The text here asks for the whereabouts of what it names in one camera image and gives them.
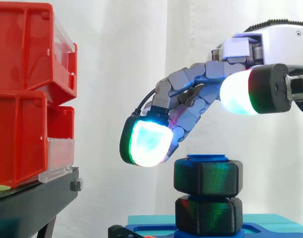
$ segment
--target black cylindrical part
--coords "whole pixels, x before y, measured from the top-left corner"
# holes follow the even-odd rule
[[[250,102],[259,114],[283,113],[291,108],[287,99],[286,65],[277,63],[254,68],[248,79]]]

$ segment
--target screw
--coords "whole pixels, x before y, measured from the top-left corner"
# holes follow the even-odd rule
[[[74,180],[73,191],[80,192],[82,188],[83,188],[83,179],[77,178],[76,180]]]

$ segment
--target black metal bracket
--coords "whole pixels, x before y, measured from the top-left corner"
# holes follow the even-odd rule
[[[120,225],[113,225],[108,228],[108,238],[144,238],[135,232]]]

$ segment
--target robotic hand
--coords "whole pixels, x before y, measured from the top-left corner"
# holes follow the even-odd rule
[[[287,112],[292,101],[303,111],[303,22],[251,26],[210,57],[159,81],[127,119],[120,142],[126,163],[167,161],[215,100],[239,114]]]

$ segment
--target red plastic drawer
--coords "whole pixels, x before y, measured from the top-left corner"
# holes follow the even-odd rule
[[[0,185],[17,187],[37,180],[48,169],[48,135],[73,139],[73,128],[74,109],[48,107],[43,92],[0,91]],[[52,152],[56,168],[73,163],[71,157],[56,161],[56,154],[66,153],[62,149]]]
[[[39,90],[48,103],[76,97],[77,46],[47,3],[0,2],[0,90]]]

